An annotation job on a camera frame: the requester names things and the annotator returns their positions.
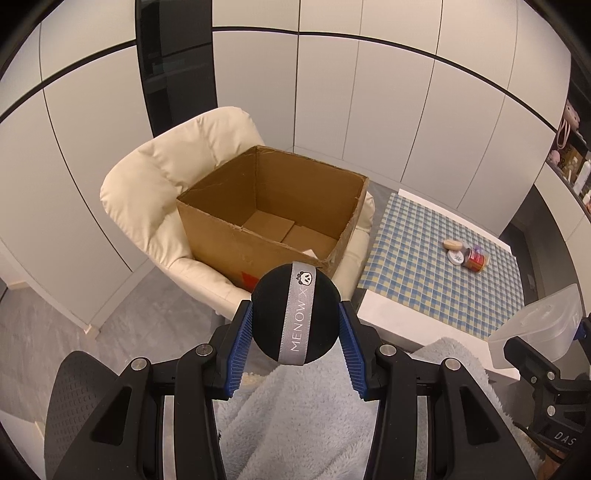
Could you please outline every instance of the metal screw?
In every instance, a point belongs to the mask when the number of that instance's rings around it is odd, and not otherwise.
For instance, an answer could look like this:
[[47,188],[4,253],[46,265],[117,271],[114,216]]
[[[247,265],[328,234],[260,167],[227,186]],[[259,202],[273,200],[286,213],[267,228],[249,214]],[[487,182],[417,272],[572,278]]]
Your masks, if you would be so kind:
[[448,358],[447,360],[445,360],[445,366],[448,367],[449,370],[455,371],[459,370],[462,364],[459,360],[456,360],[455,358]]
[[143,370],[148,365],[148,362],[145,358],[136,358],[133,362],[131,362],[131,369],[132,370]]
[[213,352],[213,347],[209,343],[202,343],[195,349],[195,353],[198,356],[208,356]]
[[390,345],[389,343],[385,343],[380,346],[379,353],[385,356],[396,355],[396,347],[394,345]]

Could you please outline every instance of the round black puff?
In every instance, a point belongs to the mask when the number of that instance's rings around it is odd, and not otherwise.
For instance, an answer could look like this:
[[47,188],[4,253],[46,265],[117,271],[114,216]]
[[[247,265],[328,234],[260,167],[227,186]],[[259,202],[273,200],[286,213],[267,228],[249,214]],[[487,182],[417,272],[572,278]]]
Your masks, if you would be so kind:
[[[291,264],[274,268],[259,280],[251,296],[252,336],[274,360],[279,358],[290,278]],[[320,358],[335,344],[339,336],[339,302],[339,291],[331,279],[316,269],[306,363]]]

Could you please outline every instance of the blue and yellow checkered cloth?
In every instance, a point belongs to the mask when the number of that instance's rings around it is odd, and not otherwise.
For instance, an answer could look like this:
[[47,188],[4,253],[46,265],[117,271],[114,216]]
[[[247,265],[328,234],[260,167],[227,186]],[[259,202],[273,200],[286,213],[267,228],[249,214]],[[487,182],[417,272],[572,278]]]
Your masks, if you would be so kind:
[[[474,273],[453,265],[446,238],[480,245],[490,253]],[[469,228],[393,193],[359,282],[441,322],[486,339],[523,308],[515,257]]]

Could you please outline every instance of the dark glass cabinet door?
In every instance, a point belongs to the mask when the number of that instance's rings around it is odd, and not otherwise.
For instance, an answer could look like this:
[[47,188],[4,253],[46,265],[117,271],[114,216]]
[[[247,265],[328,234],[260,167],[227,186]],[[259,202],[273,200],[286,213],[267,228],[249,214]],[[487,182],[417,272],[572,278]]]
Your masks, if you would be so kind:
[[154,136],[217,107],[211,0],[137,0],[136,16]]

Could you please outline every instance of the gray ribbon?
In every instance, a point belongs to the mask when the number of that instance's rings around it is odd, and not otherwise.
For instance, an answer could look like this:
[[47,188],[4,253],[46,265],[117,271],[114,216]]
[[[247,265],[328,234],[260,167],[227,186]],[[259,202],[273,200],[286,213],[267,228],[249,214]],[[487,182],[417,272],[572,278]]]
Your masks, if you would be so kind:
[[315,286],[316,268],[293,262],[278,358],[283,365],[304,365],[306,361]]

